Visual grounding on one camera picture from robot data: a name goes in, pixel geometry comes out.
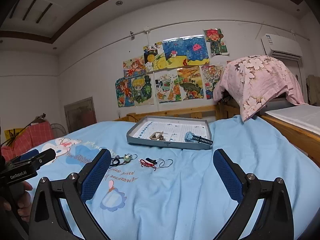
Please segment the person's left hand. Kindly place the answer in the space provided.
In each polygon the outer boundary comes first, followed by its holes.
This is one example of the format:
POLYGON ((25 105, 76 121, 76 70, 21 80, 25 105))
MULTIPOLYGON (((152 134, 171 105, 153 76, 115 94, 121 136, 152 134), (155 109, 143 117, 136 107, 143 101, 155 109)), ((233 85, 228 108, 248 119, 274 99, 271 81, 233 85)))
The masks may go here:
POLYGON ((31 207, 32 207, 29 191, 31 191, 33 187, 27 181, 23 181, 22 185, 23 185, 24 191, 21 197, 17 201, 17 205, 18 205, 17 212, 21 217, 21 219, 28 223, 30 219, 30 213, 31 213, 31 207))

